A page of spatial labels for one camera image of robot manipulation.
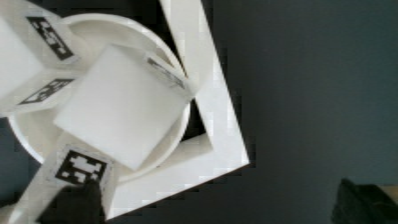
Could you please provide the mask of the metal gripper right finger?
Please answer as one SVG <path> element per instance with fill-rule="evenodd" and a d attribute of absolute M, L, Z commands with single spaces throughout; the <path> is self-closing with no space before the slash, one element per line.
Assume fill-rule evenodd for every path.
<path fill-rule="evenodd" d="M 398 184 L 356 184 L 338 187 L 333 224 L 398 224 Z"/>

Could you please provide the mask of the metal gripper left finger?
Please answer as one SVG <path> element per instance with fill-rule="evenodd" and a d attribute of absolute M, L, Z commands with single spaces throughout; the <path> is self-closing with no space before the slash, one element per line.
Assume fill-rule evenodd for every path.
<path fill-rule="evenodd" d="M 36 222 L 40 224 L 107 224 L 97 181 L 63 188 Z"/>

